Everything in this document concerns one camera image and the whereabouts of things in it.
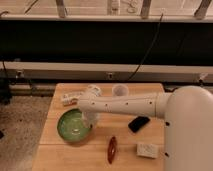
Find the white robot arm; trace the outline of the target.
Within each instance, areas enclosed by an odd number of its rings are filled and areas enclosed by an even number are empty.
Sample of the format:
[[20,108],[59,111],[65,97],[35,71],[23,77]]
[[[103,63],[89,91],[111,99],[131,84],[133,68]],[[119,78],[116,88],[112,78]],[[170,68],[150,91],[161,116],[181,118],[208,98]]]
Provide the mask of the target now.
[[213,171],[213,93],[202,87],[108,97],[89,89],[78,108],[88,116],[104,112],[161,118],[164,171]]

